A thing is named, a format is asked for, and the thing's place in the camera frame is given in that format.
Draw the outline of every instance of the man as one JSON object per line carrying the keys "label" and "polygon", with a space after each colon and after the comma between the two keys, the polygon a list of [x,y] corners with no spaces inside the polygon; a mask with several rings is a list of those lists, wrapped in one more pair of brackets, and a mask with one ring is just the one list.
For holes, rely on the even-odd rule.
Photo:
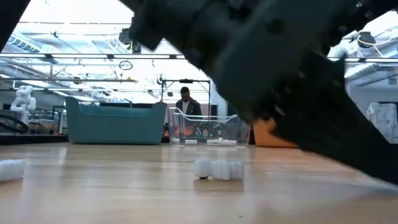
{"label": "man", "polygon": [[191,98],[188,87],[181,88],[181,100],[175,106],[186,115],[201,115],[200,104]]}

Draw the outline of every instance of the cable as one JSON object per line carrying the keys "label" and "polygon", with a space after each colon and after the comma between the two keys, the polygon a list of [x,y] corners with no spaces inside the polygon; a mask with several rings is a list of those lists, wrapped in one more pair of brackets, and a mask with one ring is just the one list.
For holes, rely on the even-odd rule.
{"label": "cable", "polygon": [[362,36],[359,35],[359,37],[357,38],[357,41],[358,41],[358,42],[361,42],[362,44],[369,45],[369,46],[378,46],[378,45],[386,44],[386,43],[390,42],[390,41],[393,39],[392,34],[391,34],[389,40],[384,41],[384,42],[381,42],[381,43],[378,43],[378,44],[372,44],[372,43],[367,43],[367,42],[365,42],[365,41],[360,40],[359,38],[361,38],[361,37],[362,37]]}
{"label": "cable", "polygon": [[119,63],[119,68],[120,68],[121,70],[124,70],[124,71],[126,71],[126,70],[131,70],[131,69],[132,69],[132,63],[129,62],[128,60],[123,60],[123,61],[121,61],[121,62]]}
{"label": "cable", "polygon": [[119,39],[116,39],[116,46],[113,46],[112,43],[111,43],[111,38],[109,37],[108,38],[108,45],[109,45],[109,47],[111,49],[116,50],[119,47],[119,41],[120,41]]}
{"label": "cable", "polygon": [[15,117],[12,117],[12,116],[9,116],[9,115],[0,114],[0,118],[9,119],[9,120],[11,120],[11,121],[13,121],[13,122],[15,122],[15,123],[17,123],[17,124],[22,126],[21,129],[20,128],[14,128],[14,127],[11,127],[11,126],[8,126],[8,125],[4,124],[3,122],[0,122],[0,127],[4,128],[6,130],[13,131],[15,133],[21,133],[21,134],[24,134],[24,133],[28,132],[28,130],[29,130],[29,127],[25,123],[23,123],[22,121],[18,120]]}
{"label": "cable", "polygon": [[379,53],[379,55],[381,56],[381,57],[384,57],[384,55],[380,52],[380,50],[376,47],[376,46],[373,46],[375,49],[376,49],[376,51]]}

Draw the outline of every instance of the pipe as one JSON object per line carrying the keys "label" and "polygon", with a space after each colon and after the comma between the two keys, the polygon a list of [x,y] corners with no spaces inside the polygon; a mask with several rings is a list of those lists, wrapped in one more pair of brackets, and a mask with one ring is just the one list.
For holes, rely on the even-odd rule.
{"label": "pipe", "polygon": [[[0,62],[0,64],[8,65],[6,62]],[[51,66],[51,67],[65,67],[65,66],[119,66],[120,63],[57,63],[57,64],[49,64],[49,63],[29,63],[31,66]]]}
{"label": "pipe", "polygon": [[396,41],[397,41],[397,39],[395,37],[395,38],[392,38],[389,42],[386,42],[385,44],[376,45],[374,47],[369,48],[368,50],[360,49],[356,53],[356,56],[357,57],[369,57],[369,58],[380,57],[379,52],[383,52],[387,48],[395,45],[397,43]]}
{"label": "pipe", "polygon": [[364,86],[367,86],[367,85],[370,85],[370,84],[373,84],[373,83],[377,83],[379,81],[383,81],[383,80],[385,80],[387,78],[393,78],[393,77],[396,77],[396,76],[398,76],[398,73],[396,71],[394,71],[394,72],[391,72],[391,73],[389,73],[389,74],[387,74],[385,76],[377,77],[375,79],[362,82],[362,83],[358,84],[357,86],[358,87],[364,87]]}
{"label": "pipe", "polygon": [[85,42],[86,42],[90,47],[92,47],[92,48],[94,48],[96,51],[98,51],[98,53],[100,53],[100,54],[103,54],[103,53],[104,53],[101,49],[97,48],[97,46],[93,43],[93,41],[88,40],[84,35],[81,35],[81,36],[84,38]]}
{"label": "pipe", "polygon": [[[16,69],[16,68],[12,68],[12,67],[9,67],[9,66],[5,66],[5,65],[2,65],[2,66],[0,66],[0,71],[2,72],[2,73],[5,73],[5,75],[16,75],[16,76],[19,76],[19,77],[21,77],[21,78],[0,78],[0,81],[35,81],[35,80],[38,80],[38,81],[43,81],[43,82],[51,82],[51,80],[49,80],[47,77],[48,77],[48,75],[46,74],[46,73],[44,73],[44,72],[41,72],[41,71],[38,71],[38,70],[36,70],[36,69],[33,69],[33,68],[30,68],[30,67],[27,67],[27,66],[25,66],[25,65],[22,65],[22,64],[20,64],[20,63],[17,63],[17,62],[15,62],[15,61],[13,61],[13,60],[11,60],[11,59],[8,59],[8,58],[0,58],[0,60],[3,60],[3,61],[5,61],[5,62],[8,62],[8,63],[10,63],[10,64],[12,64],[12,65],[15,65],[15,66],[17,66],[17,67],[19,67],[19,68],[21,68],[21,69]],[[25,74],[23,71],[26,71],[27,73],[29,73],[30,75],[32,75],[32,76],[34,76],[34,77],[39,77],[39,78],[30,78],[27,74]],[[53,85],[55,85],[55,86],[59,86],[59,87],[61,87],[61,88],[70,88],[70,86],[68,86],[68,85],[64,85],[64,84],[62,84],[62,83],[54,83]]]}
{"label": "pipe", "polygon": [[78,51],[76,48],[72,47],[70,44],[68,44],[68,43],[66,43],[65,41],[63,41],[63,40],[58,36],[57,31],[55,31],[55,32],[53,33],[53,36],[54,36],[57,40],[61,41],[63,44],[65,44],[66,46],[68,46],[69,48],[71,48],[72,50],[76,51],[78,54],[81,54],[81,52]]}
{"label": "pipe", "polygon": [[[19,90],[19,88],[0,88],[0,91],[15,91],[15,90]],[[82,88],[82,89],[78,89],[78,88],[33,88],[34,91],[79,91],[79,92],[102,92],[102,91],[116,91],[116,92],[120,92],[120,93],[161,93],[162,90],[137,90],[137,89],[91,89],[91,88]],[[170,90],[171,92],[180,92],[180,90]],[[204,90],[190,90],[190,93],[207,93]]]}
{"label": "pipe", "polygon": [[111,79],[71,79],[71,78],[2,78],[2,81],[42,81],[42,82],[133,82],[137,83],[137,80],[111,80]]}
{"label": "pipe", "polygon": [[374,72],[377,72],[379,69],[380,65],[378,63],[366,63],[358,65],[357,67],[351,68],[346,72],[347,77],[345,79],[347,82],[352,82],[367,75],[373,74]]}
{"label": "pipe", "polygon": [[121,44],[119,43],[118,44],[118,41],[119,40],[116,40],[116,39],[107,39],[109,42],[108,42],[108,44],[110,43],[110,44],[112,44],[113,46],[118,46],[118,47],[116,47],[115,49],[114,48],[112,48],[112,46],[109,46],[109,48],[112,50],[112,51],[115,51],[115,50],[117,50],[118,52],[117,52],[117,54],[127,54],[127,49],[124,49],[122,46],[121,46]]}

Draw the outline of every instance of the fluorescent light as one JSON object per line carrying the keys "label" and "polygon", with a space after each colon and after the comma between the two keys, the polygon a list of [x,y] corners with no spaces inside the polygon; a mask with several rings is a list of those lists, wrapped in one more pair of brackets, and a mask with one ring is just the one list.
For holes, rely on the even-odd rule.
{"label": "fluorescent light", "polygon": [[93,103],[93,102],[81,102],[83,105],[97,105],[97,103]]}
{"label": "fluorescent light", "polygon": [[88,96],[73,96],[73,97],[82,101],[95,101],[94,99]]}
{"label": "fluorescent light", "polygon": [[83,89],[83,91],[113,91],[108,89]]}
{"label": "fluorescent light", "polygon": [[369,58],[366,62],[398,62],[398,58]]}
{"label": "fluorescent light", "polygon": [[148,90],[128,90],[128,89],[123,89],[123,90],[118,90],[118,91],[124,91],[124,92],[134,92],[134,91],[136,91],[136,92],[143,92],[143,93],[148,92]]}
{"label": "fluorescent light", "polygon": [[60,92],[60,91],[54,91],[54,93],[56,93],[56,94],[58,94],[58,95],[61,95],[61,96],[65,96],[65,97],[69,96],[68,94],[62,93],[62,92]]}
{"label": "fluorescent light", "polygon": [[105,54],[52,54],[53,58],[108,58]]}
{"label": "fluorescent light", "polygon": [[45,54],[8,54],[8,53],[3,53],[3,54],[0,54],[0,57],[9,57],[9,58],[45,58]]}
{"label": "fluorescent light", "polygon": [[345,61],[346,62],[358,62],[360,60],[360,58],[346,58]]}
{"label": "fluorescent light", "polygon": [[51,91],[79,91],[79,89],[61,89],[61,88],[49,88]]}
{"label": "fluorescent light", "polygon": [[169,55],[139,55],[139,54],[125,54],[125,55],[113,55],[114,58],[136,58],[136,59],[145,59],[145,58],[166,58],[169,59]]}
{"label": "fluorescent light", "polygon": [[40,90],[40,91],[42,91],[42,90],[44,90],[43,88],[33,88],[33,90]]}

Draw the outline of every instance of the transparent storage container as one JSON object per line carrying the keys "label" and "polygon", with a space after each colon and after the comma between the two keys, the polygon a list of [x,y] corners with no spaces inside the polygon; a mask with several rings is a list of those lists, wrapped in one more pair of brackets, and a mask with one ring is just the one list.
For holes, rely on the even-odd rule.
{"label": "transparent storage container", "polygon": [[207,144],[220,146],[247,146],[250,125],[238,115],[192,116],[178,108],[169,108],[169,135],[171,144]]}

